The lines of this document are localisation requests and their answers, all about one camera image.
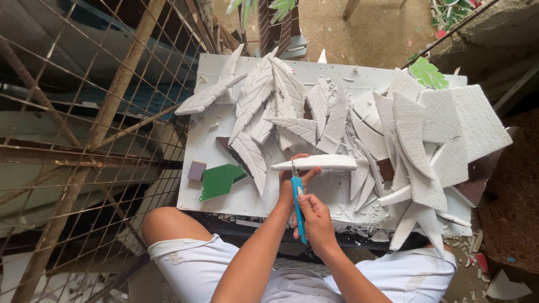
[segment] concrete wall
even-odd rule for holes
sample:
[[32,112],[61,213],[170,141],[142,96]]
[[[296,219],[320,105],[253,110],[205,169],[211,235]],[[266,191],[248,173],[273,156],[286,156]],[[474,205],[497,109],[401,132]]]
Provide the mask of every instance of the concrete wall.
[[469,83],[539,52],[539,0],[500,0],[431,51],[442,73],[457,67]]

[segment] hand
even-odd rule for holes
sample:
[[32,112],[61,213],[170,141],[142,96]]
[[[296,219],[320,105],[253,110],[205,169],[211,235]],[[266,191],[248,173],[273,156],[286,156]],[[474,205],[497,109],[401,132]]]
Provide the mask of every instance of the hand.
[[[292,160],[296,160],[299,158],[307,158],[309,155],[307,154],[297,154],[292,157]],[[301,177],[302,184],[303,184],[303,192],[307,192],[307,183],[309,181],[316,177],[320,172],[322,171],[322,168],[320,167],[314,167],[311,170],[303,170],[299,171],[298,175]],[[292,171],[291,170],[283,170],[279,173],[279,199],[277,200],[277,203],[283,203],[287,207],[291,207],[291,211],[294,207],[294,189],[292,188]]]
[[[330,249],[338,247],[329,208],[313,194],[298,195],[298,204],[305,216],[305,236],[314,253],[322,257]],[[299,231],[295,214],[292,216],[292,221],[294,238],[298,239]]]

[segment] blue utility knife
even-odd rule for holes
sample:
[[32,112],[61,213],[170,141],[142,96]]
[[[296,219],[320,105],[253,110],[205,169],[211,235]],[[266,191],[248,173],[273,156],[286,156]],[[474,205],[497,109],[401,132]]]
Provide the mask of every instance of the blue utility knife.
[[301,241],[303,244],[307,244],[307,238],[305,238],[305,216],[301,212],[300,205],[298,204],[298,195],[303,194],[303,183],[301,178],[298,175],[298,170],[294,165],[294,160],[292,162],[292,188],[294,189],[294,202],[296,206],[296,221],[298,222],[298,231],[300,234]]

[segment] person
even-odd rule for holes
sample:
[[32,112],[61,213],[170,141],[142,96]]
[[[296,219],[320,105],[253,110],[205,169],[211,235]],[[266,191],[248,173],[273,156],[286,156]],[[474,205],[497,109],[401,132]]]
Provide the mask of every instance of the person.
[[[307,157],[299,154],[294,159]],[[303,187],[321,172],[303,171]],[[172,207],[148,213],[142,234],[148,253],[183,303],[438,303],[457,268],[445,246],[442,261],[431,244],[353,264],[335,238],[329,209],[315,195],[298,196],[305,233],[332,276],[272,266],[293,214],[290,171],[279,175],[279,199],[262,226],[241,249],[223,242]],[[294,237],[298,238],[294,220]]]

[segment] metal wire mesh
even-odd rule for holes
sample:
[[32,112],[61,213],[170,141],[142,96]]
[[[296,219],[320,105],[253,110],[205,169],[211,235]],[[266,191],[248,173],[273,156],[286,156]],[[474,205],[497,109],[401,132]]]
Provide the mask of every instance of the metal wire mesh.
[[149,261],[208,50],[181,2],[0,0],[3,302],[123,302]]

